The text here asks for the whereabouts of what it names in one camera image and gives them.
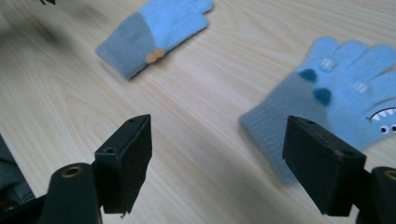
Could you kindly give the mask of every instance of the wooden table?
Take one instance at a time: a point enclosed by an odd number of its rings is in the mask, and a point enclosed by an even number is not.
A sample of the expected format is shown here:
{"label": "wooden table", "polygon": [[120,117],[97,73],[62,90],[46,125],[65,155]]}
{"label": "wooden table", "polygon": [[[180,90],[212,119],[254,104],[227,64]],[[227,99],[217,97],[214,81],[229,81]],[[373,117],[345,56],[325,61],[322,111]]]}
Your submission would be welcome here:
{"label": "wooden table", "polygon": [[[207,29],[127,81],[94,49],[144,3],[32,1],[0,18],[0,133],[35,195],[57,169],[92,162],[125,120],[151,114],[147,180],[132,214],[106,224],[354,223],[356,208],[325,217],[300,185],[282,185],[238,118],[320,36],[396,47],[396,2],[215,0]],[[395,144],[366,150],[366,169],[396,167]]]}

